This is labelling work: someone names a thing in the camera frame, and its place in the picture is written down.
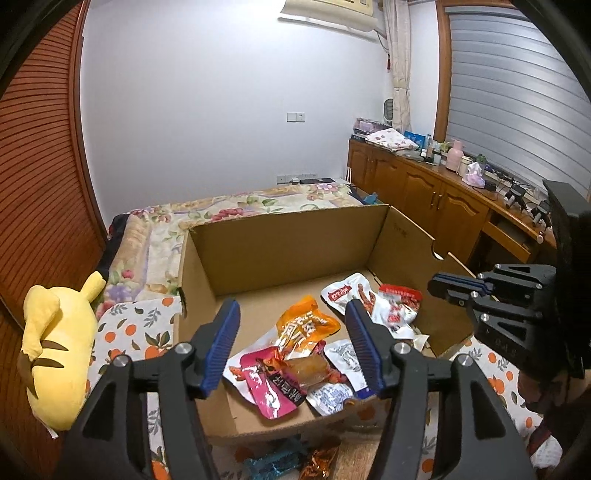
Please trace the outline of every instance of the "bed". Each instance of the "bed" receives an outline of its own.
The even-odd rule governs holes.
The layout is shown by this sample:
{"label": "bed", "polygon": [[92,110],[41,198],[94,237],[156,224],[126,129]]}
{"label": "bed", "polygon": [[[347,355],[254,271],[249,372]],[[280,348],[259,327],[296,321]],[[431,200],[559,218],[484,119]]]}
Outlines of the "bed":
{"label": "bed", "polygon": [[[87,392],[120,353],[140,360],[158,356],[172,346],[172,317],[181,311],[176,282],[187,229],[238,216],[360,205],[349,192],[347,185],[337,183],[285,186],[130,212],[122,229],[121,244],[108,269],[107,286],[95,305],[99,328],[90,359]],[[459,353],[468,353],[478,363],[527,442],[541,417],[525,408],[517,391],[516,367],[475,338],[468,339]],[[417,477],[421,480],[430,478],[433,470],[437,401],[437,394],[431,394],[423,458]],[[388,406],[385,401],[375,400],[348,418],[343,427],[379,431]],[[155,394],[148,396],[148,425],[155,475],[158,479],[167,478],[160,410]],[[212,454],[222,480],[243,480],[248,474],[243,470],[242,462],[267,453],[270,448],[267,443],[249,443],[248,446],[214,447]],[[296,477],[293,473],[286,476]]]}

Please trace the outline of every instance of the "wooden countertop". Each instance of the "wooden countertop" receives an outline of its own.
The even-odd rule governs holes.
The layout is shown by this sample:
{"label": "wooden countertop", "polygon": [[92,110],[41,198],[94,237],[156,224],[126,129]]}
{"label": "wooden countertop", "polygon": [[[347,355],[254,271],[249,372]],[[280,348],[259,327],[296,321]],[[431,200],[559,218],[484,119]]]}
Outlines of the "wooden countertop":
{"label": "wooden countertop", "polygon": [[[385,149],[381,149],[374,145],[365,144],[368,148],[376,148],[377,150],[387,151]],[[396,159],[410,165],[414,168],[419,170],[423,170],[429,172],[434,177],[437,177],[440,180],[443,180],[445,183],[461,190],[462,192],[472,196],[473,198],[477,199],[478,201],[484,203],[489,208],[497,212],[498,214],[502,215],[504,218],[512,222],[514,225],[520,228],[523,232],[525,232],[528,236],[532,237],[533,239],[537,239],[538,235],[540,234],[541,228],[534,228],[533,221],[529,213],[522,212],[518,207],[513,205],[510,209],[505,207],[505,203],[503,202],[503,195],[497,194],[495,192],[489,192],[487,190],[477,190],[473,187],[462,182],[462,178],[445,168],[444,165],[431,165],[429,163],[418,162],[414,160],[409,160],[407,158],[401,157],[392,153]],[[556,249],[556,239],[554,238],[554,233],[552,230],[549,230],[544,235],[544,242],[547,242],[551,247]]]}

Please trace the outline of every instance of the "silver screw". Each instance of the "silver screw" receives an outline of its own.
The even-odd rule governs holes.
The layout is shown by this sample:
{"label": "silver screw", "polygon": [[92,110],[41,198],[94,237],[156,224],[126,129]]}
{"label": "silver screw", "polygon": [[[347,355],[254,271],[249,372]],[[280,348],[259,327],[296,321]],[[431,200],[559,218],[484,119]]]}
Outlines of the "silver screw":
{"label": "silver screw", "polygon": [[127,355],[118,355],[113,360],[113,365],[116,367],[124,367],[129,363],[129,357]]}
{"label": "silver screw", "polygon": [[176,347],[174,347],[174,351],[180,355],[186,355],[191,350],[193,350],[193,346],[187,342],[179,343]]}
{"label": "silver screw", "polygon": [[465,353],[457,356],[457,362],[463,367],[469,367],[474,363],[472,357],[470,355],[466,355]]}
{"label": "silver screw", "polygon": [[410,345],[404,342],[398,342],[396,345],[394,345],[394,350],[397,353],[400,353],[400,355],[406,355],[410,352]]}

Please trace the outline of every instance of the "wooden desk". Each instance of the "wooden desk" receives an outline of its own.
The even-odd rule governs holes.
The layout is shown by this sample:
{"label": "wooden desk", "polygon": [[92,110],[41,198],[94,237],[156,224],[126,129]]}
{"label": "wooden desk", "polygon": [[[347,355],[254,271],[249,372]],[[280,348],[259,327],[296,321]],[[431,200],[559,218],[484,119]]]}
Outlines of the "wooden desk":
{"label": "wooden desk", "polygon": [[[467,264],[484,234],[521,262],[535,261],[541,229],[534,227],[531,216],[516,206],[507,209],[500,194],[470,187],[445,166],[350,140],[349,167],[355,185],[376,192],[431,234],[438,254],[449,251]],[[556,249],[551,231],[544,242]]]}

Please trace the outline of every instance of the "air conditioner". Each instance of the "air conditioner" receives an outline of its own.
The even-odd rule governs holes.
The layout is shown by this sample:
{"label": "air conditioner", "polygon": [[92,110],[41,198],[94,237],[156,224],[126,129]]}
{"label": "air conditioner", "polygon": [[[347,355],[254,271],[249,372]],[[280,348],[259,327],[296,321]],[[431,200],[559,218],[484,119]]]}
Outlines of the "air conditioner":
{"label": "air conditioner", "polygon": [[285,0],[281,13],[315,18],[363,32],[372,31],[378,26],[373,16],[373,0]]}

